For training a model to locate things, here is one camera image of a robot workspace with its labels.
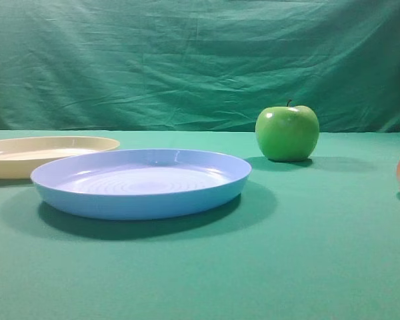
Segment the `green table cloth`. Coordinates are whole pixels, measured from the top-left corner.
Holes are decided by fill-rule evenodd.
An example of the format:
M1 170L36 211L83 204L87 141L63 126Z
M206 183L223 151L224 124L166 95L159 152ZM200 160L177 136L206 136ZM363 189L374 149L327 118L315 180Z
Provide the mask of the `green table cloth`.
M0 319L400 319L400 133L323 133L302 164L253 133L98 136L253 170L226 206L162 221L73 217L0 180Z

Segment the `green apple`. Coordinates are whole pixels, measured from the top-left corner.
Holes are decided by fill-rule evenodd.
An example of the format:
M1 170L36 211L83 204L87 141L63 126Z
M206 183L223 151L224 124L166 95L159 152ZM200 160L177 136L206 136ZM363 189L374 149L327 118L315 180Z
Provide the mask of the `green apple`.
M262 154L274 162L300 162L309 158L319 139L319 120L304 105L268 107L255 124Z

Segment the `green backdrop cloth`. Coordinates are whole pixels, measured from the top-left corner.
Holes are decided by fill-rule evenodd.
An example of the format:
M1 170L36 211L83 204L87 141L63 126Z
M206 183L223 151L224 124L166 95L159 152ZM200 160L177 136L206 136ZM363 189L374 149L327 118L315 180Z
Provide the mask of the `green backdrop cloth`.
M400 1L0 1L0 129L400 131Z

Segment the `blue plastic plate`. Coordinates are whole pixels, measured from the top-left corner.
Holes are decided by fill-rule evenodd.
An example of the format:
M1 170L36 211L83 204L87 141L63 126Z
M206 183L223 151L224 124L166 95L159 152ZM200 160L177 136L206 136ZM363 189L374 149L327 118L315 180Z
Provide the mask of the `blue plastic plate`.
M150 220L207 211L236 198L246 160L192 149L122 149L39 166L31 180L42 200L72 215Z

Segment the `yellow plastic plate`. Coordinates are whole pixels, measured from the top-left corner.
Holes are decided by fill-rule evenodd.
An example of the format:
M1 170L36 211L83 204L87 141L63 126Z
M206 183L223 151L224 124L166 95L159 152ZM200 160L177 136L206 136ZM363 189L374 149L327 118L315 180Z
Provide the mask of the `yellow plastic plate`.
M50 161L118 147L118 140L92 136L0 139L0 179L28 179L34 169Z

